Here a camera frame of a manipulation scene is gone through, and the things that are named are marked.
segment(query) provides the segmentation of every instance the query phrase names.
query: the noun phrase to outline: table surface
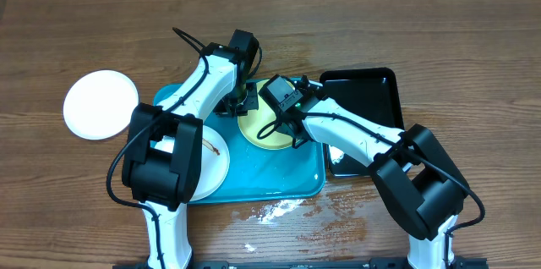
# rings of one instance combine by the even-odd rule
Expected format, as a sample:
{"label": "table surface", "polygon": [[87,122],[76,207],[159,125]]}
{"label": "table surface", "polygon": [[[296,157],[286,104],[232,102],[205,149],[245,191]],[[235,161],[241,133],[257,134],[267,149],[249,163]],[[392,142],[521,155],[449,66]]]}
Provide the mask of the table surface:
{"label": "table surface", "polygon": [[[197,55],[171,31],[265,50],[257,77],[328,69],[395,71],[406,127],[434,131],[487,208],[456,232],[458,255],[541,266],[541,0],[8,0],[0,23],[0,263],[108,268],[148,254],[140,210],[112,202],[104,141],[65,126],[81,76],[115,69],[142,102],[183,82]],[[115,176],[114,189],[129,198]],[[467,199],[459,220],[478,209]],[[368,178],[314,198],[193,206],[196,260],[365,260],[405,255],[407,235]]]}

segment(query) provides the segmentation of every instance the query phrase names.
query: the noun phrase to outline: black container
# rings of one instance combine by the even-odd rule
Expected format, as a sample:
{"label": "black container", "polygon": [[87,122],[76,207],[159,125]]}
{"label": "black container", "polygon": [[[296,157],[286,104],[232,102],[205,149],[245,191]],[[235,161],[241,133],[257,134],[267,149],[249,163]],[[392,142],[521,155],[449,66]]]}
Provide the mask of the black container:
{"label": "black container", "polygon": [[[347,109],[369,121],[404,129],[395,73],[388,68],[333,70],[320,76],[324,91]],[[368,176],[366,167],[340,150],[325,146],[325,159],[336,177]]]}

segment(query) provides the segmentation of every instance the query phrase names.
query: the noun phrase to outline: scratched table surface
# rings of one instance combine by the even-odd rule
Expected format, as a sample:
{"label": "scratched table surface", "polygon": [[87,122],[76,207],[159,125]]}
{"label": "scratched table surface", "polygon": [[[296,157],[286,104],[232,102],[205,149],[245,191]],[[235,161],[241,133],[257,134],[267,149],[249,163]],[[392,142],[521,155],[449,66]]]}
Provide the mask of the scratched table surface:
{"label": "scratched table surface", "polygon": [[[205,43],[227,43],[237,28],[255,33],[265,50],[259,78],[393,69],[407,128],[432,129],[486,205],[482,224],[456,232],[456,253],[494,268],[541,267],[541,0],[8,0],[0,266],[108,268],[146,258],[141,211],[105,190],[126,131],[74,136],[63,99],[97,69],[125,73],[142,102],[186,80],[197,55],[172,26]],[[130,197],[119,171],[114,189]],[[459,221],[477,215],[468,198]],[[191,206],[189,239],[197,261],[366,260],[408,250],[370,179],[330,175],[313,198]]]}

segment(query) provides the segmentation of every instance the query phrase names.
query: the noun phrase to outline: yellow plate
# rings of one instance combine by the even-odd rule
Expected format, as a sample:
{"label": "yellow plate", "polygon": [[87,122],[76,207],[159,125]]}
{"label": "yellow plate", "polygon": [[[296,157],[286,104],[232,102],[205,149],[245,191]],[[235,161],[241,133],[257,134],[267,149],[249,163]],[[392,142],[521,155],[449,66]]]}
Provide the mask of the yellow plate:
{"label": "yellow plate", "polygon": [[[263,85],[268,80],[261,80],[257,82],[257,90],[260,91]],[[268,123],[276,120],[276,115],[272,109],[261,99],[258,95],[258,103],[260,108],[258,110],[248,111],[248,115],[238,117],[238,127],[240,132],[243,133],[244,138],[250,141],[253,145],[259,146],[266,150],[281,150],[291,146],[292,137],[274,132],[268,137],[259,140],[257,139],[257,133]]]}

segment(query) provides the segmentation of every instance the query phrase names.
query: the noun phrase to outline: blue tray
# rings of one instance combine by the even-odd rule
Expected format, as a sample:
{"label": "blue tray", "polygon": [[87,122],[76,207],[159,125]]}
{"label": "blue tray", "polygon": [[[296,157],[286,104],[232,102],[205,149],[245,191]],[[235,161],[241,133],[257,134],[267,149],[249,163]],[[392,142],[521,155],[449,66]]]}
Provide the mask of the blue tray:
{"label": "blue tray", "polygon": [[[161,88],[154,97],[154,105],[172,95],[180,85]],[[308,142],[297,150],[288,147],[269,151],[244,138],[237,118],[219,118],[211,113],[205,125],[226,141],[229,172],[216,192],[190,204],[305,198],[318,194],[323,188],[325,160],[320,143]]]}

